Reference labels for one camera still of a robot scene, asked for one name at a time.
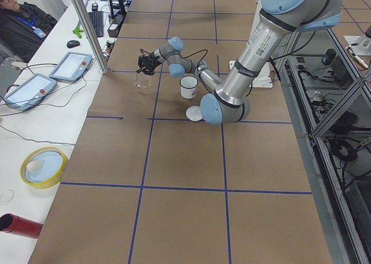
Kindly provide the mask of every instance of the green object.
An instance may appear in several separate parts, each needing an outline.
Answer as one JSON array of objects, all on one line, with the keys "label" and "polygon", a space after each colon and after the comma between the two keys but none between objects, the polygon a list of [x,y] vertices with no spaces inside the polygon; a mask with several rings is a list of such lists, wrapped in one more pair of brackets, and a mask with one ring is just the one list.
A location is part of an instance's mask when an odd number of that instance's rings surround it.
[{"label": "green object", "polygon": [[77,35],[78,38],[82,38],[81,33],[83,32],[83,29],[81,29],[81,28],[79,28],[79,27],[76,27],[72,32],[73,32],[75,35]]}]

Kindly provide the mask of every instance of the glass cup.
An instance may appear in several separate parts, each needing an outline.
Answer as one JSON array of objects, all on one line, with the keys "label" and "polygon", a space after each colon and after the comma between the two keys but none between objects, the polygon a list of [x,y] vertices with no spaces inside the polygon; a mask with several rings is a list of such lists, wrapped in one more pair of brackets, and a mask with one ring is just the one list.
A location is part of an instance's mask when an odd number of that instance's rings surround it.
[{"label": "glass cup", "polygon": [[6,205],[14,198],[13,190],[0,190],[0,205]]},{"label": "glass cup", "polygon": [[152,85],[152,77],[142,72],[136,73],[134,85],[141,89],[146,89]]}]

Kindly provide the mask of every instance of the white mug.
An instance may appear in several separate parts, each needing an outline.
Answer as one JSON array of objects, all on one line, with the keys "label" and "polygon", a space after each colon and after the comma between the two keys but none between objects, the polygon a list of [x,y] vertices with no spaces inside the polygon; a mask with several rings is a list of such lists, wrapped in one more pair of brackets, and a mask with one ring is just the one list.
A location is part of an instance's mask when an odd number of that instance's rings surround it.
[{"label": "white mug", "polygon": [[185,76],[180,80],[180,94],[185,99],[195,98],[197,95],[198,80],[193,76]]}]

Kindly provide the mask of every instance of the keyboard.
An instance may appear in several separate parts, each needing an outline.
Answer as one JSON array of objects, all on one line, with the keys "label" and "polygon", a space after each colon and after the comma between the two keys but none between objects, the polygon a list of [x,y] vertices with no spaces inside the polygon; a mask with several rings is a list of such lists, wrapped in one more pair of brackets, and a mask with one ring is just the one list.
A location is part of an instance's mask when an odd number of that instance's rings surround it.
[{"label": "keyboard", "polygon": [[103,11],[88,12],[89,18],[92,21],[97,37],[104,35]]}]

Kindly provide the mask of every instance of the robotic arm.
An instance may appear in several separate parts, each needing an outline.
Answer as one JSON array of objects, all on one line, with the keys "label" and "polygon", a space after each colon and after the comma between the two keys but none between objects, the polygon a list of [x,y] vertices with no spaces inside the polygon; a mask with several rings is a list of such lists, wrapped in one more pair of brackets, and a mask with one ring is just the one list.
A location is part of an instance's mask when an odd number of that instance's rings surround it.
[{"label": "robotic arm", "polygon": [[260,22],[225,80],[214,74],[205,62],[182,58],[183,43],[178,37],[149,55],[140,56],[137,72],[153,75],[154,69],[167,61],[175,78],[194,74],[210,91],[201,99],[205,122],[239,122],[250,110],[245,92],[282,38],[295,31],[324,30],[340,21],[341,0],[261,0],[261,4]]}]

